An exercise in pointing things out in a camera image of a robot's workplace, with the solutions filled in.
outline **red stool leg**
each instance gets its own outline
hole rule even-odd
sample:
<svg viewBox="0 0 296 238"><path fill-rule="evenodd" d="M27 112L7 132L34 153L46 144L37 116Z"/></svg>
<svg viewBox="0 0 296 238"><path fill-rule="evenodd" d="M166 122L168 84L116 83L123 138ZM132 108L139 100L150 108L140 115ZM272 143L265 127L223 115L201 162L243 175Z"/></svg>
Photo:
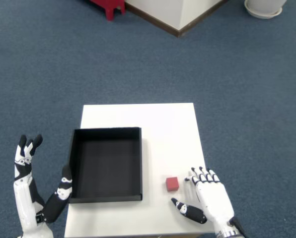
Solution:
<svg viewBox="0 0 296 238"><path fill-rule="evenodd" d="M112 21L114 19L114 9L105 9L106 19Z"/></svg>
<svg viewBox="0 0 296 238"><path fill-rule="evenodd" d="M124 0L120 1L120 11L122 12L122 14L125 14L125 2L124 2Z"/></svg>

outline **black tray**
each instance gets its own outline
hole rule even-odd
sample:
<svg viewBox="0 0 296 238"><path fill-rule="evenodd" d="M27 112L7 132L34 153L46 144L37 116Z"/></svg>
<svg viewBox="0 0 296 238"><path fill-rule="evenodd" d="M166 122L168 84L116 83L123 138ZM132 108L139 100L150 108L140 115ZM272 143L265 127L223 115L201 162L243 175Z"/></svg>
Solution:
<svg viewBox="0 0 296 238"><path fill-rule="evenodd" d="M142 200L141 140L139 127L74 130L70 203Z"/></svg>

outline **white flower pot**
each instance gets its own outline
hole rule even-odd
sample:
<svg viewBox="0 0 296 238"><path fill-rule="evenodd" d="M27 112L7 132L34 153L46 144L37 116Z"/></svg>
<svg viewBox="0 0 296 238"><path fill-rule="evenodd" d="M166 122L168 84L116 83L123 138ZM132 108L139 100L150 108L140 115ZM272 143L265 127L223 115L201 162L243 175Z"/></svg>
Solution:
<svg viewBox="0 0 296 238"><path fill-rule="evenodd" d="M270 19L282 13L287 0L245 0L244 5L252 16Z"/></svg>

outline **white wall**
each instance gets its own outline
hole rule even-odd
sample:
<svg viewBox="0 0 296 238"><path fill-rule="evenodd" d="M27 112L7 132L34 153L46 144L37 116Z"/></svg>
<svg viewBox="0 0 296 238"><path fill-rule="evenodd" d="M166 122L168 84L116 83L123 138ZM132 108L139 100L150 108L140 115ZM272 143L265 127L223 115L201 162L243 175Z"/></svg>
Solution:
<svg viewBox="0 0 296 238"><path fill-rule="evenodd" d="M221 0L184 0L179 29L206 12Z"/></svg>
<svg viewBox="0 0 296 238"><path fill-rule="evenodd" d="M148 13L158 20L180 29L184 0L126 0L130 5Z"/></svg>
<svg viewBox="0 0 296 238"><path fill-rule="evenodd" d="M221 0L125 0L130 5L180 30Z"/></svg>

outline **pot base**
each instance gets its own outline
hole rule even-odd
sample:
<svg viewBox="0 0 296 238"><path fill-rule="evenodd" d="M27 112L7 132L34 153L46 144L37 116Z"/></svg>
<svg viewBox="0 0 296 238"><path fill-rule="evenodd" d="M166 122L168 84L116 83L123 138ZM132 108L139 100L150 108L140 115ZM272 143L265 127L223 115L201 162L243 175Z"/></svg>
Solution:
<svg viewBox="0 0 296 238"><path fill-rule="evenodd" d="M256 17L256 18L260 18L260 19L271 19L271 18L273 18L273 17L275 17L275 16L278 16L278 15L281 14L282 11L283 11L283 8L281 7L281 8L280 8L278 11L276 11L274 14L266 15L266 14L262 14L262 13L259 13L259 12L256 12L256 11L253 11L252 9L249 9L248 6L247 6L247 2L248 2L248 0L245 0L245 2L244 2L244 6L245 6L247 12L248 12L250 15Z"/></svg>

